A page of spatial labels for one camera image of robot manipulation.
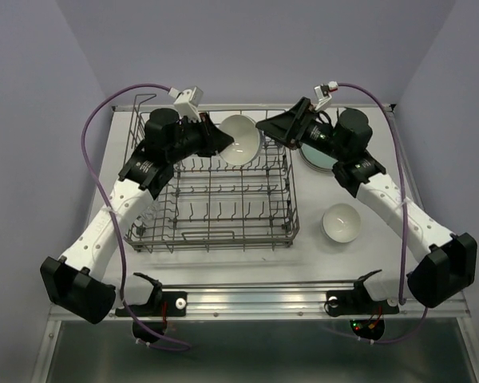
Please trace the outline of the aluminium mounting rail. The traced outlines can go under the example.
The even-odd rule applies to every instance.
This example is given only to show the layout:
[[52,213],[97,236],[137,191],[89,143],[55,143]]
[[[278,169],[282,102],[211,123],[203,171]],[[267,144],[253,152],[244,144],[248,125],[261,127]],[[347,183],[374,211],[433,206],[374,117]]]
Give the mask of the aluminium mounting rail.
[[[135,282],[126,288],[127,302],[144,303],[151,292],[148,282]],[[249,321],[249,320],[331,320],[361,318],[360,315],[344,315],[333,318],[325,311],[325,303],[331,292],[353,290],[352,283],[337,282],[282,282],[248,284],[187,284],[163,285],[163,292],[187,293],[186,315],[168,318],[182,321]],[[408,298],[399,313],[383,318],[420,318],[424,307]],[[470,310],[463,293],[456,294],[440,306],[429,309],[427,318],[469,318]],[[81,321],[77,315],[52,304],[49,320]]]

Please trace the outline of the light green flower plate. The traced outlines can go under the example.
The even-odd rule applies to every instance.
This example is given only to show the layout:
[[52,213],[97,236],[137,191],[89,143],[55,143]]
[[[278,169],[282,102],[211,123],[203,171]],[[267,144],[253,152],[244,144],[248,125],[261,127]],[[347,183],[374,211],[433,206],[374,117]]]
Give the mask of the light green flower plate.
[[336,159],[305,144],[299,149],[299,154],[305,164],[317,172],[333,172],[337,163]]

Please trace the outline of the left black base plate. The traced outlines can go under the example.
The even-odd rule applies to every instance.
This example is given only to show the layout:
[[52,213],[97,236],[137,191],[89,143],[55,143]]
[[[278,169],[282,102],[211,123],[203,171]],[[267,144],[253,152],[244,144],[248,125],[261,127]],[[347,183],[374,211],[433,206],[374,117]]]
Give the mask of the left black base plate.
[[129,304],[138,318],[182,318],[186,316],[188,293],[182,290],[151,292],[148,298]]

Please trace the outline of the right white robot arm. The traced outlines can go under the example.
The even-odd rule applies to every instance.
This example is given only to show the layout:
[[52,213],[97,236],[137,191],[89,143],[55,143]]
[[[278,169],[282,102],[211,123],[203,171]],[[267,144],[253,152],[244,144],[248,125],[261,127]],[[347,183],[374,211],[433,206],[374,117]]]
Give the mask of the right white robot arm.
[[384,221],[413,255],[417,266],[406,277],[390,277],[384,270],[361,277],[351,292],[356,309],[369,311],[399,294],[435,308],[473,284],[477,241],[437,223],[406,196],[403,183],[394,182],[368,152],[373,130],[363,112],[346,108],[331,123],[303,97],[255,126],[287,148],[307,145],[335,159],[332,172],[338,184]]

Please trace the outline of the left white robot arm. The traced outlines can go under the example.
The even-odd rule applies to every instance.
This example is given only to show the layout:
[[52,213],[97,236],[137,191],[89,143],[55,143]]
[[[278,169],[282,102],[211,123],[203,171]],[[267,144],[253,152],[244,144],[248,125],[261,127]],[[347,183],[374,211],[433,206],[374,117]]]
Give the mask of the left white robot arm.
[[112,309],[114,286],[103,283],[106,268],[127,231],[164,190],[175,165],[192,156],[212,157],[233,144],[208,113],[191,121],[173,109],[153,110],[144,137],[118,173],[105,205],[79,239],[40,267],[49,300],[97,324]]

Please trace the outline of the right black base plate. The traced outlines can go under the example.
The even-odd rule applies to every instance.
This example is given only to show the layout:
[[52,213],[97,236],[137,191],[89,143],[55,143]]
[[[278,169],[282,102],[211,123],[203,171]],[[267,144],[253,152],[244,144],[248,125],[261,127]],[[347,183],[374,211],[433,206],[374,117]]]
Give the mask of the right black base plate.
[[324,310],[335,318],[344,315],[399,313],[397,306],[391,306],[387,300],[374,301],[364,290],[329,290],[326,296]]

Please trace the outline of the clear glass cup front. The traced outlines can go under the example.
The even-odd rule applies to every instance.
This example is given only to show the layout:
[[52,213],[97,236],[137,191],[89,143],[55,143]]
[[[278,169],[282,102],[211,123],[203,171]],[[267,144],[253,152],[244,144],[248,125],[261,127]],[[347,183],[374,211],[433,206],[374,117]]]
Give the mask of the clear glass cup front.
[[159,207],[155,204],[147,207],[134,221],[133,229],[138,236],[143,236],[155,227]]

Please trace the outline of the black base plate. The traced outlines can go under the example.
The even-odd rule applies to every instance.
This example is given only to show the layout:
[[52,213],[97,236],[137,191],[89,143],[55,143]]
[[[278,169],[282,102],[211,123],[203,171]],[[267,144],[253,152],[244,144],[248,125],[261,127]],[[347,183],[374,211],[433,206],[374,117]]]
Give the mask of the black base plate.
[[399,313],[397,306],[391,306],[387,300],[374,301],[364,290],[329,290],[326,296],[324,310],[335,318],[344,315]]
[[188,293],[182,290],[151,292],[148,298],[129,304],[138,318],[182,318],[186,316]]

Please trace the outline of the white ribbed bowl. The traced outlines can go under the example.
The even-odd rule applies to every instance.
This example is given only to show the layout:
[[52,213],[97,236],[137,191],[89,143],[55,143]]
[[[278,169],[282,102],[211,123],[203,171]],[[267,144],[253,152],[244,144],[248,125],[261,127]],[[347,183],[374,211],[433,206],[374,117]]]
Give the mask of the white ribbed bowl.
[[233,115],[224,119],[219,130],[231,136],[234,141],[221,153],[227,164],[242,166],[251,163],[259,154],[261,146],[260,131],[249,116]]
[[321,218],[322,233],[336,243],[350,243],[358,238],[362,219],[358,211],[347,203],[327,208]]

